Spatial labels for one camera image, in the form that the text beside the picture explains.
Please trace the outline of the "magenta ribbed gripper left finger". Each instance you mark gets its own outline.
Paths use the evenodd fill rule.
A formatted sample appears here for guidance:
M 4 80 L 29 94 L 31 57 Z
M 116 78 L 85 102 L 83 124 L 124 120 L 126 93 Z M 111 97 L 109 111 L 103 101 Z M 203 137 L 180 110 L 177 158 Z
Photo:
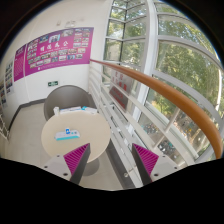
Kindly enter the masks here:
M 52 157 L 43 169 L 74 184 L 79 184 L 89 156 L 90 144 L 85 144 L 65 155 Z

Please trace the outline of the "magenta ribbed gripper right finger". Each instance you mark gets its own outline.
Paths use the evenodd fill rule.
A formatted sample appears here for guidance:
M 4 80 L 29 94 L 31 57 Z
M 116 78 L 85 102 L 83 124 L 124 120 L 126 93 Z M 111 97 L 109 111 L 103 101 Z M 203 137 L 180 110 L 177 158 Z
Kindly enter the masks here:
M 144 185 L 179 170 L 178 165 L 166 155 L 157 155 L 137 144 L 132 144 L 132 156 Z

